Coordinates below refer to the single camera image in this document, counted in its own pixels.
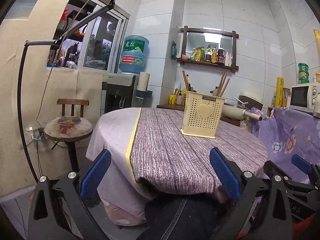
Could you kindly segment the wooden chair with cushion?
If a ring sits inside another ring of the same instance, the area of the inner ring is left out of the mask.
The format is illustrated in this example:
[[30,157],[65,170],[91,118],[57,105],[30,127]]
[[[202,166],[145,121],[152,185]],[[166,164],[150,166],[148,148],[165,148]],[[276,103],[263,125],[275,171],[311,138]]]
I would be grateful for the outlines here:
[[84,107],[89,106],[89,101],[58,99],[56,104],[61,106],[61,116],[46,124],[44,135],[56,144],[67,145],[72,171],[79,172],[75,143],[89,138],[93,132],[92,124],[84,118]]

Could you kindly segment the brown wooden chopstick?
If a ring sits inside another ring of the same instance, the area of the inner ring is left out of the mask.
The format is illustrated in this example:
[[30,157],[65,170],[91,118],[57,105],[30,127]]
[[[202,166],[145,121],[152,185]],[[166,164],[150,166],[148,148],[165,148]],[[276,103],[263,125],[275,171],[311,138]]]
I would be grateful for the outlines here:
[[218,90],[217,90],[217,93],[216,93],[216,96],[219,97],[220,95],[220,90],[222,88],[222,85],[223,85],[223,82],[224,82],[224,78],[225,78],[225,70],[223,70],[222,72],[222,76],[221,76],[221,79],[220,79],[220,83],[219,83],[219,86],[218,86]]

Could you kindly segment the purple striped tablecloth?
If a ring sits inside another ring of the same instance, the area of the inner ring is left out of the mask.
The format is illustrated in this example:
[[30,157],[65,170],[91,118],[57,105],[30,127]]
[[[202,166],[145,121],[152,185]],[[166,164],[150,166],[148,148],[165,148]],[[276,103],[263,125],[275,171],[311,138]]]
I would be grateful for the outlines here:
[[104,149],[111,153],[98,194],[114,224],[143,224],[146,204],[161,192],[205,193],[225,202],[209,161],[214,147],[242,170],[263,175],[267,149],[245,129],[221,121],[210,139],[183,135],[182,123],[181,111],[159,108],[125,108],[99,118],[86,157],[93,160]]

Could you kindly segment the blue water bottle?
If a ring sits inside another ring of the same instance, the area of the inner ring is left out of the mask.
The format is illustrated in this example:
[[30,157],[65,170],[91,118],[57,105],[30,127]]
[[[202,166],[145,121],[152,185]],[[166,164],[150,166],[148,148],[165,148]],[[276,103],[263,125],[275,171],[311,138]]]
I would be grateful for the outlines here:
[[149,53],[149,40],[143,36],[130,35],[124,40],[118,68],[124,74],[139,75],[145,70]]

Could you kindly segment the black chopstick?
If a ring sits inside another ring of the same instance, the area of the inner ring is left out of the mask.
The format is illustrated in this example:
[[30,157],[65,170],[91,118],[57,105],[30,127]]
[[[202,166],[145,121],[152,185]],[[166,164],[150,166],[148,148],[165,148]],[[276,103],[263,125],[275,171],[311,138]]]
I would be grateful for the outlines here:
[[188,89],[189,89],[189,91],[193,91],[193,87],[191,86],[191,83],[190,83],[190,79],[189,79],[189,75],[187,74],[186,75],[186,78],[187,78],[187,82],[188,82]]

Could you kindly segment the yellow roll package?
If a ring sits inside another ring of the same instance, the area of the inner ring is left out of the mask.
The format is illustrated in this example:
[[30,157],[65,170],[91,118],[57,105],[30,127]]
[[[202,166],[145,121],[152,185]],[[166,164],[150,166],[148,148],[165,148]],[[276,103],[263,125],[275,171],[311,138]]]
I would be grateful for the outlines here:
[[283,88],[284,88],[284,79],[282,77],[277,77],[276,93],[274,98],[274,108],[280,108],[282,106]]

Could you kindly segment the yellow mug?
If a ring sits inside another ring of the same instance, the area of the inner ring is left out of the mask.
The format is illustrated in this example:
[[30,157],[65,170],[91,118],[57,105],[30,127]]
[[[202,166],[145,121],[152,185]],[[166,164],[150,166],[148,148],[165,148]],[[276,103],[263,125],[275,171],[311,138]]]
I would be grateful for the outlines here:
[[169,104],[175,105],[177,102],[177,96],[176,95],[169,95]]

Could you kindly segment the white microwave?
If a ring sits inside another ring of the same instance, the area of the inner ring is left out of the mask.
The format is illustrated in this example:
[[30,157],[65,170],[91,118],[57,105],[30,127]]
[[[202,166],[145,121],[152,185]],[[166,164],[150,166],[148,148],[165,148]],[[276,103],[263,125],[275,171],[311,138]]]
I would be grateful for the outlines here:
[[291,87],[290,108],[306,113],[313,113],[319,94],[320,83],[305,83]]

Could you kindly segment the wooden handled spoon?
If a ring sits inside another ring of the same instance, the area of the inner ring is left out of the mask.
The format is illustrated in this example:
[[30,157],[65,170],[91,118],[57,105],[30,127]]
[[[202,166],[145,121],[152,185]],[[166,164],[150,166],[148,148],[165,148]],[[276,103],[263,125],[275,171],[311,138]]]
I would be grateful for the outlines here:
[[182,75],[183,75],[183,79],[184,79],[184,84],[185,84],[186,91],[190,91],[190,90],[189,90],[189,82],[188,82],[188,79],[187,79],[187,77],[186,77],[186,74],[185,74],[185,71],[184,71],[184,70],[182,71]]

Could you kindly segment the wooden wall shelf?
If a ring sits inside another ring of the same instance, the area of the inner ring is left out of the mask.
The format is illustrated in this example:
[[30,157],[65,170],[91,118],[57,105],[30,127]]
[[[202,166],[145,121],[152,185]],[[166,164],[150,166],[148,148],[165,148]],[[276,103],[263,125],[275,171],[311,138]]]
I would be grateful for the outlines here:
[[181,64],[199,64],[237,72],[236,42],[239,35],[209,28],[180,28],[182,34],[181,54],[177,61]]

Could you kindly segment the cream perforated utensil holder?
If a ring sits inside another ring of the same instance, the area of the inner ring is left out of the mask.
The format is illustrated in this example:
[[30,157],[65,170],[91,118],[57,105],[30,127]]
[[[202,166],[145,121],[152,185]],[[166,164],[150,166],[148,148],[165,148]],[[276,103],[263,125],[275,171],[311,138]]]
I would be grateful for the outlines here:
[[187,92],[181,133],[214,139],[224,103],[221,97]]

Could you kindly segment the water dispenser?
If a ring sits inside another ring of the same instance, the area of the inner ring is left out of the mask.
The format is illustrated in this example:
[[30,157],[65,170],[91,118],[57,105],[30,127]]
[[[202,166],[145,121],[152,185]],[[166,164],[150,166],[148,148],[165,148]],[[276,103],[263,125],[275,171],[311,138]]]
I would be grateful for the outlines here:
[[106,91],[104,113],[133,107],[139,76],[134,74],[106,74],[102,90]]

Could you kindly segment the purple floral cloth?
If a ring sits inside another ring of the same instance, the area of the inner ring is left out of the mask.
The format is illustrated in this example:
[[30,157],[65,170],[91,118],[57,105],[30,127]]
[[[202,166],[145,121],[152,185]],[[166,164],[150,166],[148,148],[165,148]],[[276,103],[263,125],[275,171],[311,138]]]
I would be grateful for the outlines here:
[[319,164],[319,118],[290,108],[274,108],[270,116],[251,108],[262,117],[252,121],[252,134],[266,147],[268,160],[285,171],[293,181],[309,183],[308,175],[291,163],[294,154],[308,163]]

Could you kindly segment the green cans stack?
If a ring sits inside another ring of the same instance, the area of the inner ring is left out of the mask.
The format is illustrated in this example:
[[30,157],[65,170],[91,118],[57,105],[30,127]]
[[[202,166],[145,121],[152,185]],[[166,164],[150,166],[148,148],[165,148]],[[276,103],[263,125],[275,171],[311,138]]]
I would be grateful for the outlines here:
[[309,66],[306,63],[300,62],[298,64],[298,83],[309,83]]

